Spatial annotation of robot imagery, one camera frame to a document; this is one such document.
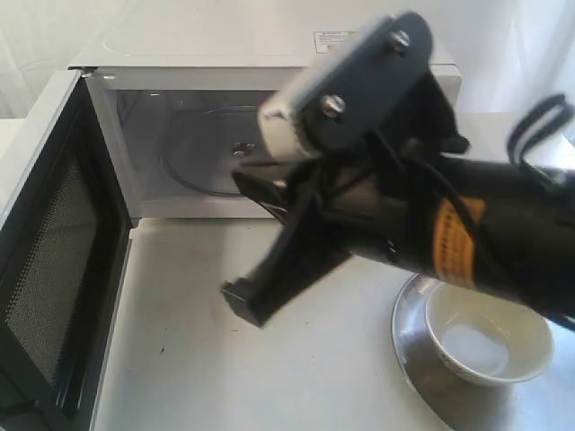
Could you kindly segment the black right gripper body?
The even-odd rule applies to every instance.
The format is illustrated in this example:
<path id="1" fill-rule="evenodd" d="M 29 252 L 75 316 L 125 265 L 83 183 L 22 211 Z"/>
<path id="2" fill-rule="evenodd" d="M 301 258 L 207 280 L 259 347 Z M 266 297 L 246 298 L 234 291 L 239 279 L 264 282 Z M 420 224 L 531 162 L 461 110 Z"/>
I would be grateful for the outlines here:
<path id="1" fill-rule="evenodd" d="M 439 210 L 456 198 L 438 164 L 469 146 L 436 77 L 324 79 L 296 118 L 313 159 L 288 180 L 287 256 L 435 259 Z"/>

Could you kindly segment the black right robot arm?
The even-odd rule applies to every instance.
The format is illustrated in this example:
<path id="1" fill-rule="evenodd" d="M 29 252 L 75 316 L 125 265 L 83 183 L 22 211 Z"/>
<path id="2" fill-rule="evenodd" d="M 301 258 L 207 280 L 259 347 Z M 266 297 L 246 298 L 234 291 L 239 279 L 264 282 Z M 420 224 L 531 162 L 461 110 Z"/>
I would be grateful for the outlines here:
<path id="1" fill-rule="evenodd" d="M 573 328 L 573 173 L 520 156 L 465 159 L 469 141 L 433 74 L 296 84 L 261 115 L 296 131 L 297 152 L 234 171 L 282 225 L 252 273 L 222 286 L 236 315 L 261 326 L 359 255 Z"/>

